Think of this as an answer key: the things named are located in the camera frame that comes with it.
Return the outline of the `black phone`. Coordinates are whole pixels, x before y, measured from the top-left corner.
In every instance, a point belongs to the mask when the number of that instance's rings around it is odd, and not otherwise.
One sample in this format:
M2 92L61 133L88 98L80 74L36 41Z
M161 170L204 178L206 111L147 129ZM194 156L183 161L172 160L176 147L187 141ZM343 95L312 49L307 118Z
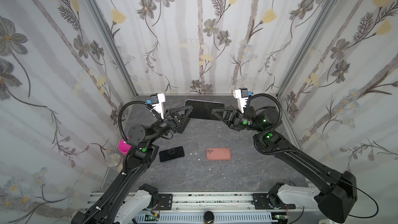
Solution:
M216 121L219 121L219 118L212 114L212 110L225 107L225 104L220 102L202 100L186 100L184 105L193 107L192 112L189 114L189 118Z

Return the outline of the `blue-edged phone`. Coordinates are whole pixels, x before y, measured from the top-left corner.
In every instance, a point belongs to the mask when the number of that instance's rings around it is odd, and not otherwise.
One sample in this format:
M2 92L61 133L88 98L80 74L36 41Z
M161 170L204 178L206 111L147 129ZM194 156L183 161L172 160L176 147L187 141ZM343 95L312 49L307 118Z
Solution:
M184 157L184 149L182 146L170 148L159 152L160 162L167 162L182 157Z

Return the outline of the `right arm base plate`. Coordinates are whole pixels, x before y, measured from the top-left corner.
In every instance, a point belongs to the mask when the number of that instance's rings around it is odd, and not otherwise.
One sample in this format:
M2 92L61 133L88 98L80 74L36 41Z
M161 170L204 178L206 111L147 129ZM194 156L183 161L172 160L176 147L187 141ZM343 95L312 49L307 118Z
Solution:
M263 194L253 194L252 195L252 204L255 206L255 209L296 209L296 205L294 204L284 204L281 199L276 195L269 195L268 193Z

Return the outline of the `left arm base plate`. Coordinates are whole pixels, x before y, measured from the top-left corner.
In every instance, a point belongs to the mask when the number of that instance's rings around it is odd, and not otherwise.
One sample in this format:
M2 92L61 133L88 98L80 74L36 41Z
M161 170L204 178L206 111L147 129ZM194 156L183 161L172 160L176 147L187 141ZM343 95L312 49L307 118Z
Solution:
M159 194L158 200L155 203L154 207L151 207L151 211L170 211L172 209L173 204L173 195L172 194Z

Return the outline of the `pink phone case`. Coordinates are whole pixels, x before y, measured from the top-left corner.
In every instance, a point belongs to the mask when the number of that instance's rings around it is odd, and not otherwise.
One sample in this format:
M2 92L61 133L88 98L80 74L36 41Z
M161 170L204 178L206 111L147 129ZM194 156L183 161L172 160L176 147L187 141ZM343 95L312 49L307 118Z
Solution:
M230 148L208 148L206 149L207 161L231 160Z

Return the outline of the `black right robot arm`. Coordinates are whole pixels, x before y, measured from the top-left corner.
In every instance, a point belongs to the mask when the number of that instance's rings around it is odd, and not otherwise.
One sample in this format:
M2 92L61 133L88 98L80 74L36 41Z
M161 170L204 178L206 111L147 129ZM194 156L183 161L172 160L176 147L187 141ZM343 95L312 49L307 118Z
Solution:
M275 128L282 120L280 109L249 107L241 113L236 107L226 107L213 109L211 113L230 129L256 131L253 136L256 150L280 159L304 175L319 190L311 201L324 216L340 224L346 221L358 199L356 177L349 171L340 173L316 161L278 133Z

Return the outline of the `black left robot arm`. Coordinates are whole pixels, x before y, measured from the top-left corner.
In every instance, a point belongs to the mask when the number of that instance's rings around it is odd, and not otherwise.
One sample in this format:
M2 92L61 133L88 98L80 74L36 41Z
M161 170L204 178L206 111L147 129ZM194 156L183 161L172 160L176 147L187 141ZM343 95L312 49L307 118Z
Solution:
M119 127L122 139L130 145L121 172L102 196L86 211L77 212L71 222L73 224L128 224L141 211L158 206L158 190L148 184L142 185L132 198L128 198L132 186L147 171L155 160L159 147L154 142L165 139L170 133L176 133L185 124L192 106L173 108L166 112L165 117L146 102L132 101L125 104L119 112L118 121L122 121L124 110L134 104L144 105L156 117L150 126L136 124L128 133Z

